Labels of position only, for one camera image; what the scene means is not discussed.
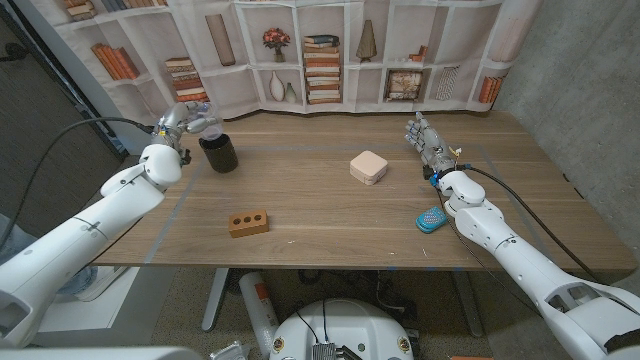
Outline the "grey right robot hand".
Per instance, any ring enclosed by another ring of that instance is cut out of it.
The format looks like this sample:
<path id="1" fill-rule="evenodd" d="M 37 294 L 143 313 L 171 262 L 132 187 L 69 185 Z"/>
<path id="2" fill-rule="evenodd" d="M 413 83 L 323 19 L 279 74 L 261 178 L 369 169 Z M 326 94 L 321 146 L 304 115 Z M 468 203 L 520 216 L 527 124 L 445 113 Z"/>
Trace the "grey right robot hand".
<path id="1" fill-rule="evenodd" d="M 441 177 L 456 169 L 456 160 L 446 141 L 422 113 L 416 112 L 415 119 L 407 122 L 405 130 L 405 140 L 416 149 L 423 165 L 433 174 Z"/>

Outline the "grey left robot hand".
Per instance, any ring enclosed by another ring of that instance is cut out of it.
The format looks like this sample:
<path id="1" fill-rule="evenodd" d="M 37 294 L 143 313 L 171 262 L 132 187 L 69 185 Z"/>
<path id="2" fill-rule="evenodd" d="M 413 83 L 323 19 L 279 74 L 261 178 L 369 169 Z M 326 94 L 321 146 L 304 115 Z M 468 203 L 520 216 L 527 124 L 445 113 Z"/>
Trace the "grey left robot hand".
<path id="1" fill-rule="evenodd" d="M 210 102 L 178 102 L 169 108 L 154 126 L 152 144 L 167 145 L 184 156 L 184 133 L 198 134 L 204 140 L 216 140 L 223 134 L 222 119 Z"/>

